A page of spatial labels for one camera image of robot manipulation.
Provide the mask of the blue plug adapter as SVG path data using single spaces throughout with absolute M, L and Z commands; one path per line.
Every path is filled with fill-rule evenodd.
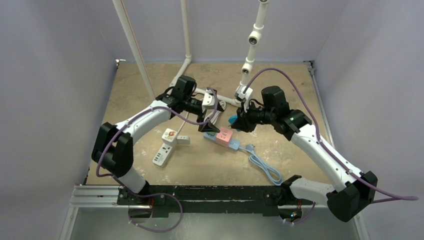
M 238 118 L 237 115 L 233 115 L 228 119 L 230 127 L 232 127 L 232 125 L 236 122 L 237 118 Z

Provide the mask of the pink cube adapter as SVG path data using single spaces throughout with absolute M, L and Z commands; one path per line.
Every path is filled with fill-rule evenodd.
M 223 126 L 219 130 L 220 132 L 215 136 L 215 142 L 220 146 L 228 147 L 232 140 L 233 131 Z

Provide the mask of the light blue power strip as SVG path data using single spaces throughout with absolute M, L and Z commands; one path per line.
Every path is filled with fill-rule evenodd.
M 230 138 L 229 140 L 222 140 L 220 138 L 217 138 L 217 133 L 215 132 L 204 132 L 203 133 L 203 137 L 206 140 L 212 141 L 213 143 L 225 147 L 225 148 L 229 148 L 231 150 L 237 151 L 240 147 L 240 141 Z

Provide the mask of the white USB power strip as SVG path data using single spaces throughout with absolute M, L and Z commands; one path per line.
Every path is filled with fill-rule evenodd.
M 157 151 L 156 155 L 154 156 L 152 163 L 160 168 L 164 168 L 168 164 L 168 161 L 170 160 L 170 157 L 174 150 L 174 145 L 163 143 Z

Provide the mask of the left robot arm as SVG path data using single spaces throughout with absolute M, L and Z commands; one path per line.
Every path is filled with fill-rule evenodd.
M 129 197 L 138 205 L 149 199 L 150 184 L 134 168 L 134 144 L 156 126 L 178 117 L 186 123 L 198 126 L 199 132 L 220 130 L 206 117 L 222 112 L 217 90 L 207 87 L 202 100 L 194 97 L 197 82 L 182 75 L 174 86 L 159 94 L 144 110 L 116 124 L 103 123 L 97 133 L 91 159 L 96 162 L 96 176 L 113 177 L 126 187 Z

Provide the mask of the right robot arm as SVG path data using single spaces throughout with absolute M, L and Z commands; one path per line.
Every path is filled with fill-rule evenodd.
M 342 157 L 317 132 L 317 127 L 299 109 L 291 109 L 284 91 L 278 86 L 268 86 L 261 91 L 263 102 L 254 104 L 252 89 L 239 87 L 235 97 L 241 102 L 231 128 L 252 132 L 256 125 L 271 125 L 288 141 L 299 147 L 330 179 L 330 183 L 308 180 L 294 175 L 281 186 L 279 202 L 292 204 L 308 200 L 328 207 L 340 221 L 348 222 L 375 197 L 377 176 L 363 172 Z

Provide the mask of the white PVC pipe frame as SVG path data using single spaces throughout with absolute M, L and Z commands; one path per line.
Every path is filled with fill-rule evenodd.
M 120 24 L 124 30 L 124 34 L 126 36 L 126 39 L 129 43 L 131 52 L 133 54 L 133 57 L 135 59 L 135 62 L 137 64 L 138 70 L 141 74 L 141 78 L 144 82 L 145 88 L 148 92 L 148 95 L 151 100 L 154 100 L 156 95 L 154 93 L 152 83 L 150 81 L 146 65 L 141 53 L 141 49 L 139 47 L 139 44 L 137 42 L 136 35 L 134 33 L 134 30 L 131 25 L 131 21 L 129 18 L 129 15 L 126 11 L 124 2 L 122 0 L 114 0 L 113 6 L 115 8 L 115 11 L 118 15 Z M 239 82 L 239 85 L 242 86 L 248 86 L 250 87 L 251 83 L 248 80 L 249 75 L 251 74 L 255 62 L 255 56 L 256 51 L 258 48 L 258 45 L 261 41 L 261 38 L 263 36 L 263 29 L 264 29 L 264 22 L 266 19 L 267 11 L 269 8 L 270 2 L 268 0 L 260 0 L 259 1 L 259 8 L 256 16 L 255 23 L 252 27 L 252 31 L 248 36 L 248 42 L 249 42 L 249 50 L 247 57 L 245 58 L 244 64 L 241 67 L 241 73 L 242 78 Z M 182 66 L 178 70 L 175 77 L 171 80 L 169 86 L 175 87 L 176 81 L 179 77 L 182 76 L 182 74 L 185 72 L 187 67 L 190 65 L 192 61 L 192 53 L 190 48 L 190 34 L 189 34 L 189 21 L 188 21 L 188 8 L 187 8 L 187 2 L 185 0 L 180 1 L 180 7 L 181 7 L 181 15 L 182 15 L 182 24 L 183 24 L 183 37 L 184 37 L 184 50 L 185 50 L 185 59 L 183 61 Z M 240 107 L 241 102 L 238 101 L 236 98 L 229 98 L 225 96 L 218 96 L 218 99 L 221 101 L 226 102 L 227 104 L 230 104 L 235 107 Z

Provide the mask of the aluminium rail right table edge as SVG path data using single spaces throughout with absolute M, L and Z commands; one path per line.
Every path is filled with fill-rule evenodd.
M 320 110 L 320 113 L 321 113 L 321 119 L 323 121 L 324 129 L 325 129 L 325 137 L 326 137 L 325 139 L 327 140 L 328 143 L 330 143 L 330 145 L 334 149 L 336 149 L 335 144 L 334 144 L 334 139 L 333 139 L 333 136 L 332 136 L 332 132 L 331 132 L 331 129 L 330 129 L 330 126 L 329 126 L 328 118 L 327 118 L 327 115 L 326 115 L 326 111 L 325 111 L 323 101 L 322 101 L 322 98 L 321 98 L 321 94 L 320 94 L 320 91 L 319 91 L 319 88 L 318 88 L 318 83 L 317 83 L 317 80 L 316 80 L 316 70 L 317 69 L 314 67 L 314 61 L 313 60 L 303 61 L 303 64 L 306 65 L 306 67 L 309 71 L 311 81 L 312 81 L 312 84 L 313 84 L 313 88 L 314 88 L 314 91 L 315 91 L 315 94 L 316 94 L 317 102 L 318 102 L 318 105 L 319 105 L 319 110 Z

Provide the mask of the aluminium front rail frame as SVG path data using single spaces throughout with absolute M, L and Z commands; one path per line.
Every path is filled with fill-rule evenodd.
M 77 185 L 62 240 L 367 240 L 361 215 L 284 200 L 275 186 L 153 185 L 138 197 L 115 185 Z

